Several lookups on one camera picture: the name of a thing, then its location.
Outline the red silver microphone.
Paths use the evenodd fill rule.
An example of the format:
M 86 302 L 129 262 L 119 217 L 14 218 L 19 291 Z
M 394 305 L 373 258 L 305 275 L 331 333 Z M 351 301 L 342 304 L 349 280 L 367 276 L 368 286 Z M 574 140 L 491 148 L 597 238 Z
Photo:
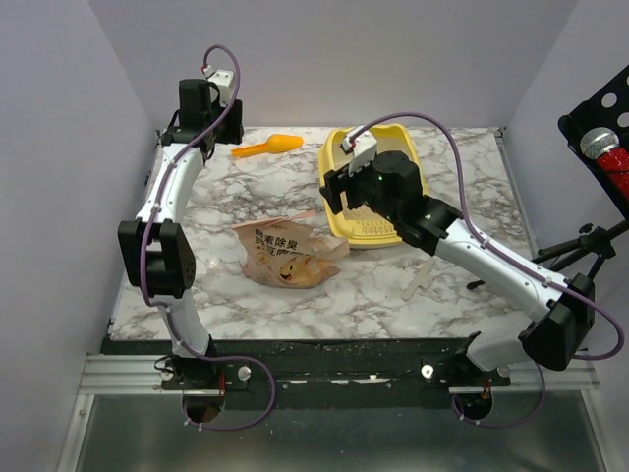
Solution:
M 598 127 L 580 141 L 581 153 L 593 161 L 625 200 L 628 200 L 628 151 L 615 132 Z

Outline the orange plastic scoop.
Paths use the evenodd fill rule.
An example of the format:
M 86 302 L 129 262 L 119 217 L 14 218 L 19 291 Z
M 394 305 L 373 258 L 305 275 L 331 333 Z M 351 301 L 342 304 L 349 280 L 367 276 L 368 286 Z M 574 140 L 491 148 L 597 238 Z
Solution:
M 303 143 L 304 139 L 299 136 L 273 134 L 264 143 L 233 148 L 231 155 L 235 158 L 246 158 L 263 153 L 278 154 L 299 148 Z

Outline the pink cat litter bag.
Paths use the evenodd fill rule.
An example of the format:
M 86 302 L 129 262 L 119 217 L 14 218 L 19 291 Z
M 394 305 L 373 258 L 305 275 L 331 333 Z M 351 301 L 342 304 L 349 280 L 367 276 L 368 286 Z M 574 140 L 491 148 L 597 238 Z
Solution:
M 339 273 L 336 263 L 349 255 L 347 239 L 315 235 L 314 210 L 290 217 L 247 221 L 232 227 L 247 258 L 243 275 L 261 285 L 307 289 Z

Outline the black music stand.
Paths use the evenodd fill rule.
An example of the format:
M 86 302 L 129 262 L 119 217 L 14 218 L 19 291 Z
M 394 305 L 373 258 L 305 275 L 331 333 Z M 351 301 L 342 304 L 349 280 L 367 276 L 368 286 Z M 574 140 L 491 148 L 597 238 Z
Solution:
M 606 127 L 628 151 L 628 71 L 622 69 L 582 101 L 578 82 L 564 78 L 545 94 L 528 97 L 506 127 L 504 142 L 525 209 L 542 234 L 568 233 L 578 224 L 620 220 L 566 244 L 568 267 L 598 251 L 614 258 L 598 284 L 601 297 L 628 296 L 628 200 L 580 150 L 582 137 Z

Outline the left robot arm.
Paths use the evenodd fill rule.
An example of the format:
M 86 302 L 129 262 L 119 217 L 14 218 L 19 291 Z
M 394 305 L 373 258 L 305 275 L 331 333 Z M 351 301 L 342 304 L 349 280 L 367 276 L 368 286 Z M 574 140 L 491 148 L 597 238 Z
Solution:
M 197 388 L 216 381 L 218 366 L 208 358 L 212 339 L 194 306 L 196 258 L 181 220 L 216 146 L 243 138 L 239 88 L 236 73 L 225 70 L 179 83 L 179 107 L 159 138 L 157 176 L 137 215 L 120 222 L 117 230 L 129 282 L 140 289 L 147 306 L 159 310 L 172 353 L 189 359 L 184 376 Z

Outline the yellow litter box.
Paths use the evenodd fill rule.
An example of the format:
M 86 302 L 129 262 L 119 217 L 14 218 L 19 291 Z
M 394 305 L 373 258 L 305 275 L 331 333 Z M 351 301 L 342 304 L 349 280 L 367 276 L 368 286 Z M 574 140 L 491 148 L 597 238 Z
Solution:
M 336 170 L 350 161 L 350 156 L 343 153 L 340 144 L 352 128 L 333 129 L 318 151 L 319 185 L 324 184 L 324 174 Z M 400 150 L 419 168 L 423 192 L 428 192 L 428 185 L 423 176 L 420 160 L 409 130 L 399 123 L 376 125 L 371 133 L 377 140 L 377 152 Z M 378 249 L 402 243 L 393 226 L 384 218 L 371 211 L 367 206 L 355 209 L 347 208 L 347 200 L 341 195 L 342 211 L 334 214 L 327 201 L 323 207 L 328 225 L 334 236 L 348 240 L 352 249 Z

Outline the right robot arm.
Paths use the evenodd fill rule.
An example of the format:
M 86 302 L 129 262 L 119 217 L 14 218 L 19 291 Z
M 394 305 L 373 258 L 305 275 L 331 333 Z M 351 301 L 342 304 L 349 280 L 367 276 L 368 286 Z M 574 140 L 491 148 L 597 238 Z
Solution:
M 320 192 L 333 213 L 369 207 L 404 243 L 470 272 L 528 314 L 531 322 L 519 334 L 468 337 L 451 362 L 461 384 L 527 360 L 563 371 L 594 324 L 594 310 L 584 302 L 594 296 L 590 278 L 567 278 L 491 244 L 458 209 L 424 194 L 418 165 L 401 151 L 380 153 L 358 172 L 349 166 L 326 172 Z

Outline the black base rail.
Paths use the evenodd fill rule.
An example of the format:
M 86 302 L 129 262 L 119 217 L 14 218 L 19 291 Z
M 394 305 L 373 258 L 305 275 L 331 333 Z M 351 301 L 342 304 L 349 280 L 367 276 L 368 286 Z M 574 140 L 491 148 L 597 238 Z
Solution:
M 221 340 L 209 359 L 158 360 L 162 388 L 234 409 L 446 408 L 460 387 L 488 405 L 510 380 L 464 360 L 464 338 Z

